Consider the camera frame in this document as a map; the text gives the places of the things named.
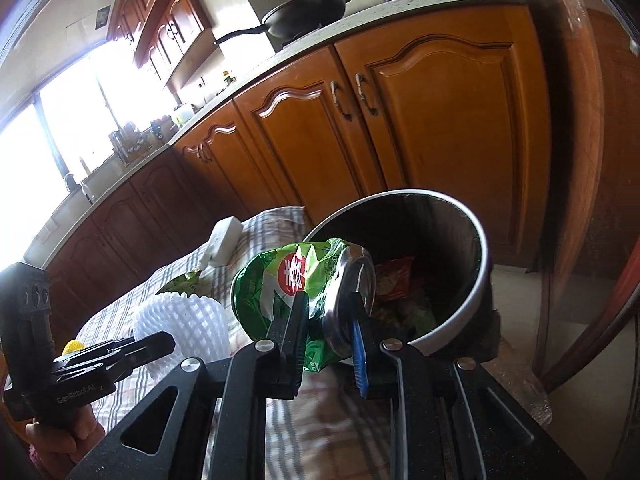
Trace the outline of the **left hand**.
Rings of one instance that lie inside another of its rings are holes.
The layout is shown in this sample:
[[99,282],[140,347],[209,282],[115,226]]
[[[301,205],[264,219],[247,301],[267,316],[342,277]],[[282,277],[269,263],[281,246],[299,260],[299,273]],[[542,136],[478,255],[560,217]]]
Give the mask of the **left hand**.
[[45,479],[65,479],[105,436],[91,405],[78,410],[71,430],[34,420],[25,431],[30,460]]

